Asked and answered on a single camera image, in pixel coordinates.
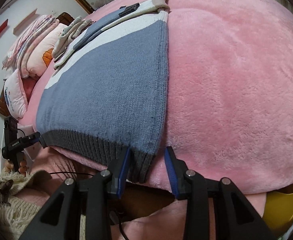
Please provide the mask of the person left hand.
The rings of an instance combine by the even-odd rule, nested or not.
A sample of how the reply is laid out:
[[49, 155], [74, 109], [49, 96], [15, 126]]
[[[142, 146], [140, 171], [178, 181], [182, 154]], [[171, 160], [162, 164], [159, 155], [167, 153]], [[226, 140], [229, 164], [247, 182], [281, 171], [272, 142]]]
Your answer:
[[21, 175], [26, 176], [29, 167], [27, 166], [25, 154], [20, 152], [14, 158], [7, 160], [4, 169], [6, 172], [18, 172]]

